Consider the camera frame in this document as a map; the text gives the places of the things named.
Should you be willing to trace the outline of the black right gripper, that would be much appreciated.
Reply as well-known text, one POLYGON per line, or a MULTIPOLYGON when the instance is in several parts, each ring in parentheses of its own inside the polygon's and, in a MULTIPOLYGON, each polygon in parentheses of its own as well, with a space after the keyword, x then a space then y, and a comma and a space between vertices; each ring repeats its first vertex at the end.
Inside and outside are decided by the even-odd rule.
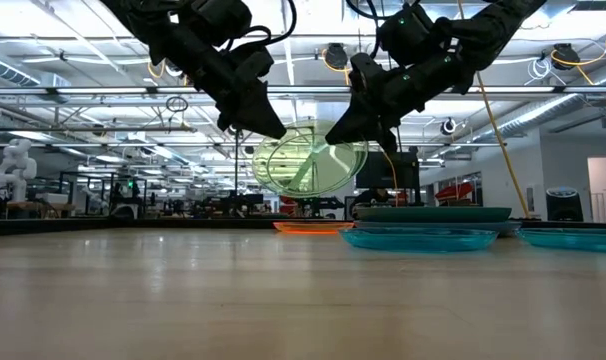
POLYGON ((465 94, 476 70, 455 53, 443 52, 409 67, 385 70, 366 53, 351 58, 351 99, 325 135, 330 145, 375 141, 387 154, 398 144, 391 131, 401 118, 422 112, 431 99, 450 89, 465 94))

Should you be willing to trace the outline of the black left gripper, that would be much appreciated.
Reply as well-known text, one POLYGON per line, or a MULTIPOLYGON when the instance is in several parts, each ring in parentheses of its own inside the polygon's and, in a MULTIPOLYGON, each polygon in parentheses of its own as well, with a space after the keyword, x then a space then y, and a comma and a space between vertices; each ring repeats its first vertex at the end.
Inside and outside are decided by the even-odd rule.
POLYGON ((220 130, 233 127, 281 139, 286 129, 269 102, 268 85, 248 69, 256 52, 256 45, 219 52, 195 35, 168 36, 168 59, 215 101, 220 130))

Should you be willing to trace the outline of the small green transparent plate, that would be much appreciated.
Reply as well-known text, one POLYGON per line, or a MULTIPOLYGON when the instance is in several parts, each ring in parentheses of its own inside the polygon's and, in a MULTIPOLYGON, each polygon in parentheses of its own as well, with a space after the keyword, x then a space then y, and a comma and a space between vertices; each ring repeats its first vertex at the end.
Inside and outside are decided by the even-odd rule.
POLYGON ((369 153, 366 141, 329 144, 333 127, 327 120, 306 120, 286 126, 279 140, 266 138, 254 151, 252 170, 258 183, 292 198, 334 192, 363 168, 369 153))

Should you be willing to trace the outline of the large teal plastic plate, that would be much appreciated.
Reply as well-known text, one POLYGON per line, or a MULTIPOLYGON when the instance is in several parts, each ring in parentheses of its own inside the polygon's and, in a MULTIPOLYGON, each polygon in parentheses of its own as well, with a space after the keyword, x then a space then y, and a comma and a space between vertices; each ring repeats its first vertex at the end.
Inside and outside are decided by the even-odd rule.
POLYGON ((507 221, 511 213, 511 208, 478 206, 356 209, 360 221, 388 223, 492 223, 507 221))

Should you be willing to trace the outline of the cyan transparent plate patterned print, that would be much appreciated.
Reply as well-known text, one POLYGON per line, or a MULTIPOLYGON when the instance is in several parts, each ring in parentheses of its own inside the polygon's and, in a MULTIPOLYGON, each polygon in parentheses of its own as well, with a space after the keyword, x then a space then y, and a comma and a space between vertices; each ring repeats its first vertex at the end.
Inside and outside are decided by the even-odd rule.
POLYGON ((421 253, 485 250, 499 235, 489 230, 442 228, 353 228, 339 234, 357 248, 421 253))

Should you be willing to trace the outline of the black monitor screen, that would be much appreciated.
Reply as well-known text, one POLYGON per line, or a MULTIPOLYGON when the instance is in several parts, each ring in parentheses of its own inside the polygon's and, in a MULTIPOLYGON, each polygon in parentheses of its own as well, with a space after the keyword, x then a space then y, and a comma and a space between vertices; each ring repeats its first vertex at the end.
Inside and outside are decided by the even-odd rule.
POLYGON ((357 188, 416 189, 419 187, 419 161, 416 151, 370 152, 355 176, 357 188))

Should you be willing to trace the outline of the thin black pole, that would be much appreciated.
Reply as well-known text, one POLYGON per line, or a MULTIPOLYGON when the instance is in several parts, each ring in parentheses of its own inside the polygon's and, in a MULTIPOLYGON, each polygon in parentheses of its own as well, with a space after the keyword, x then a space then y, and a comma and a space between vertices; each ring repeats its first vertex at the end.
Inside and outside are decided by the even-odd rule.
POLYGON ((235 128, 235 153, 234 153, 234 191, 233 191, 233 199, 232 199, 232 209, 234 212, 237 211, 237 200, 238 200, 238 174, 239 174, 239 137, 241 130, 235 128))

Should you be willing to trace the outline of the red object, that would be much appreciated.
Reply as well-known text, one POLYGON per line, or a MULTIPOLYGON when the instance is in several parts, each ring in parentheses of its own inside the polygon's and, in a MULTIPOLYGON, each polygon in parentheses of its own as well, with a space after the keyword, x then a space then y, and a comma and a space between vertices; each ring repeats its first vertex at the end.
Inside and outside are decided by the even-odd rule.
POLYGON ((472 184, 470 182, 463 182, 443 188, 435 194, 435 198, 439 202, 462 200, 471 194, 472 191, 472 184))

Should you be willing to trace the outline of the small orange transparent plate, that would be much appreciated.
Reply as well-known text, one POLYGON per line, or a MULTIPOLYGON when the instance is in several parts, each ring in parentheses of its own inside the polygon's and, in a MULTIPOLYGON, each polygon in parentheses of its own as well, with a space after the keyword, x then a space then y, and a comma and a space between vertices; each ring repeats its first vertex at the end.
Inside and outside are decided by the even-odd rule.
POLYGON ((332 235, 339 231, 348 230, 354 227, 353 222, 274 222, 273 226, 276 230, 288 234, 317 234, 317 235, 332 235))

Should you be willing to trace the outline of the black round bin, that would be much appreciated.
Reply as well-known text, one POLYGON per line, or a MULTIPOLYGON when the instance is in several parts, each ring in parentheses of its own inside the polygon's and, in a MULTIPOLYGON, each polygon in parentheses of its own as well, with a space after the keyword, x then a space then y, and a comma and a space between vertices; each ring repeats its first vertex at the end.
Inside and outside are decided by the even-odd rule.
POLYGON ((547 189, 546 204, 549 221, 584 221, 580 195, 574 188, 556 187, 547 189))

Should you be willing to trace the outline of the cyan transparent plate blue stripe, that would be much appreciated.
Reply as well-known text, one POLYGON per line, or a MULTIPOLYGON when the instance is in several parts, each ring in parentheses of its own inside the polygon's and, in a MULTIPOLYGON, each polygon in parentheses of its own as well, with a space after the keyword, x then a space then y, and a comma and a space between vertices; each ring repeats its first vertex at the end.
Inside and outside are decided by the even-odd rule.
POLYGON ((606 229, 522 228, 516 235, 538 247, 606 252, 606 229))

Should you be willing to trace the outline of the wooden bench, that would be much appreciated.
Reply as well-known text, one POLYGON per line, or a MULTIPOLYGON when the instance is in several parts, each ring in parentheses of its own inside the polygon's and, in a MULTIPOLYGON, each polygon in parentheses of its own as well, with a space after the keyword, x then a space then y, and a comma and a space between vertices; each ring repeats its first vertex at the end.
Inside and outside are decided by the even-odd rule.
POLYGON ((8 202, 0 207, 0 219, 30 218, 63 218, 75 210, 72 204, 50 204, 39 202, 8 202))

